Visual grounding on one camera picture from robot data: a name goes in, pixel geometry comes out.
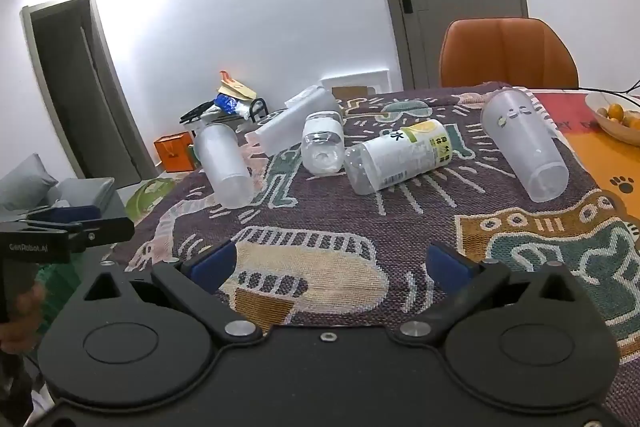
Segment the person's left hand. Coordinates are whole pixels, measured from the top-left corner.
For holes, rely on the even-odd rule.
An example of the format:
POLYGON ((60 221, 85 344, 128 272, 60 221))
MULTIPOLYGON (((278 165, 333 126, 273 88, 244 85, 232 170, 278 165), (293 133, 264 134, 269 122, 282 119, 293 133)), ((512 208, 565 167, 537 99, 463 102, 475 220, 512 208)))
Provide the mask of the person's left hand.
POLYGON ((15 313, 8 323, 1 325, 1 350, 4 353, 21 355, 35 346, 42 322, 44 297, 46 291, 39 282, 17 297, 15 313))

